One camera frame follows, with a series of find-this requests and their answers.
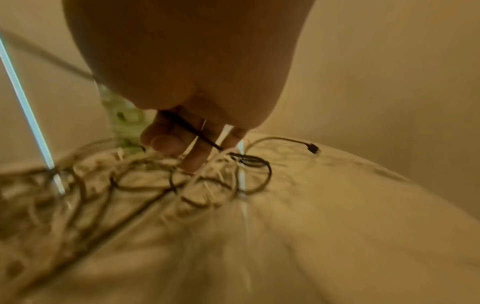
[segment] cable connector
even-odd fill
[[[320,153],[320,149],[314,145],[314,144],[307,144],[306,147],[308,148],[308,150],[313,153],[313,154],[318,154]]]

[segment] hand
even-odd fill
[[[212,139],[235,145],[272,112],[314,0],[63,0],[93,74],[142,109],[174,109]],[[194,139],[161,117],[142,140],[179,155]],[[182,166],[196,170],[199,141]]]
[[[200,116],[190,113],[185,108],[178,106],[170,110],[177,113],[186,122],[196,129],[201,130],[213,142],[220,137],[224,124],[206,121]],[[236,146],[247,133],[246,129],[234,127],[221,143],[224,149]],[[180,156],[193,142],[196,135],[175,125],[160,112],[157,113],[153,123],[142,133],[140,139],[145,146],[151,146],[160,153],[168,156]],[[190,153],[182,161],[180,167],[188,172],[194,172],[208,159],[212,146],[198,139]]]

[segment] finger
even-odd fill
[[[207,121],[201,132],[211,141],[216,142],[224,129],[223,124]],[[208,159],[212,152],[212,146],[202,139],[198,138],[191,149],[190,153],[185,157],[180,168],[187,172],[197,171],[203,163]]]
[[[179,107],[175,107],[170,111],[177,113],[179,110]],[[153,138],[162,134],[168,134],[172,130],[173,125],[174,124],[172,121],[170,121],[170,119],[167,119],[162,114],[160,114],[160,112],[157,112],[153,122],[141,133],[141,144],[144,146],[150,146]]]
[[[197,130],[202,129],[204,119],[181,108],[178,115]],[[162,134],[151,141],[151,147],[169,156],[179,156],[189,147],[196,135],[179,125],[173,125],[168,134]]]
[[[224,149],[233,148],[245,137],[248,132],[248,129],[234,127],[221,142],[220,146]]]

